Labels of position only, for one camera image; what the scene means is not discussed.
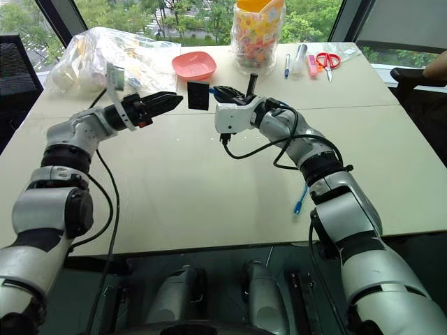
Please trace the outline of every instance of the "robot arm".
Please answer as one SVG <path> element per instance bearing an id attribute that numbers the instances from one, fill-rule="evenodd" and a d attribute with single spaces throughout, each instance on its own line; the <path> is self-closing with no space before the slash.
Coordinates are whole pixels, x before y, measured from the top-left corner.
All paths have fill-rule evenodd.
<path id="1" fill-rule="evenodd" d="M 93 224 L 88 172 L 99 142 L 151 124 L 181 100 L 171 92 L 133 94 L 118 106 L 93 107 L 48 130 L 41 167 L 13 207 L 17 239 L 0 250 L 2 334 L 35 334 L 43 323 L 47 295 L 71 243 Z"/>
<path id="2" fill-rule="evenodd" d="M 255 81 L 252 75 L 246 95 L 228 87 L 210 89 L 220 102 L 215 124 L 225 145 L 231 134 L 249 128 L 271 142 L 291 135 L 322 136 L 300 113 L 291 134 L 294 113 L 275 99 L 255 96 Z M 332 148 L 315 138 L 295 138 L 286 153 L 309 187 L 316 205 L 312 225 L 321 243 L 341 260 L 349 329 L 357 334 L 447 334 L 442 310 L 409 265 L 382 241 L 377 211 Z"/>

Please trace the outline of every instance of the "person's arm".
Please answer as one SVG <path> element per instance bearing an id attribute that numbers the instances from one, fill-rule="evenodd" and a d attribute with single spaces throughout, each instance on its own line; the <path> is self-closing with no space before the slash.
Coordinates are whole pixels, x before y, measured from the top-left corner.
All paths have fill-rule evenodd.
<path id="1" fill-rule="evenodd" d="M 444 51 L 433 62 L 428 64 L 424 69 L 423 75 L 430 79 L 447 80 L 447 51 Z"/>

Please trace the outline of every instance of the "yellow lid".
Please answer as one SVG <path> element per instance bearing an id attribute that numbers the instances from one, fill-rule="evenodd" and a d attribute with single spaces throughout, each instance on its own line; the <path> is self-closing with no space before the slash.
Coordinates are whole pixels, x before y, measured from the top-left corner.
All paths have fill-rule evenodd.
<path id="1" fill-rule="evenodd" d="M 237 0 L 237 7 L 248 12 L 259 13 L 271 0 Z"/>

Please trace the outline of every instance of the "scissors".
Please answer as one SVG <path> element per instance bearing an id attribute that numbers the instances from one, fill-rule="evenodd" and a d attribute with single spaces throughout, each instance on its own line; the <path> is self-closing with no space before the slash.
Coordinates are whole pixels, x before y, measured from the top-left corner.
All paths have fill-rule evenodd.
<path id="1" fill-rule="evenodd" d="M 340 66 L 340 63 L 342 62 L 340 56 L 329 52 L 320 52 L 316 55 L 315 59 L 320 66 L 324 67 L 328 74 L 329 82 L 332 82 L 332 69 Z"/>

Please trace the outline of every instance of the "blue cable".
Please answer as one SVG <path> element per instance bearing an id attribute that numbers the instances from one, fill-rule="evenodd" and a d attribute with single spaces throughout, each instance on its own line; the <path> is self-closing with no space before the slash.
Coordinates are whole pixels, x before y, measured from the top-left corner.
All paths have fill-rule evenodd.
<path id="1" fill-rule="evenodd" d="M 295 208 L 293 209 L 293 213 L 295 213 L 295 214 L 299 214 L 300 213 L 300 211 L 301 211 L 301 206 L 302 206 L 302 201 L 305 199 L 305 197 L 306 197 L 306 194 L 307 194 L 307 190 L 308 190 L 309 188 L 307 187 L 307 185 L 305 186 L 305 189 L 302 191 L 302 195 L 301 195 L 301 198 L 298 200 L 298 202 L 296 203 L 296 205 L 295 205 Z"/>

